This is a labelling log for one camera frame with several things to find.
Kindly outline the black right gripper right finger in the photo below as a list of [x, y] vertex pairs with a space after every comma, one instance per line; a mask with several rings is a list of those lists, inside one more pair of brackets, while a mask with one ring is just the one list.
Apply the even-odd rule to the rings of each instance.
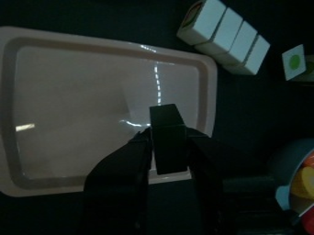
[[186, 126], [176, 104], [170, 104], [170, 117], [174, 135], [170, 169], [173, 172], [190, 169], [206, 235], [222, 235], [224, 189], [213, 163], [214, 142], [206, 134]]

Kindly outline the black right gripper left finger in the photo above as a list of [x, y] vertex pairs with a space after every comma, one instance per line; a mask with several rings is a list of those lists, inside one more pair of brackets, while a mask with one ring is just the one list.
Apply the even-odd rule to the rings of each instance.
[[83, 235], [145, 235], [149, 172], [169, 172], [170, 107], [150, 108], [152, 127], [97, 165], [85, 182]]

